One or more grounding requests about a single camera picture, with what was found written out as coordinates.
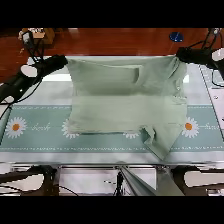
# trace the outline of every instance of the green cloth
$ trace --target green cloth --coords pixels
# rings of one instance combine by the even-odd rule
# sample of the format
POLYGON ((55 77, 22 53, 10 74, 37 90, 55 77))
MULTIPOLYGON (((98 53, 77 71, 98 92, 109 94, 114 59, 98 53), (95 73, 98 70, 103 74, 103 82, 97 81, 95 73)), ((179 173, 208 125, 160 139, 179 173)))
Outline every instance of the green cloth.
POLYGON ((68 59, 74 94, 69 130, 78 133, 137 132, 164 159, 183 130, 186 64, 175 56, 147 59, 68 59))

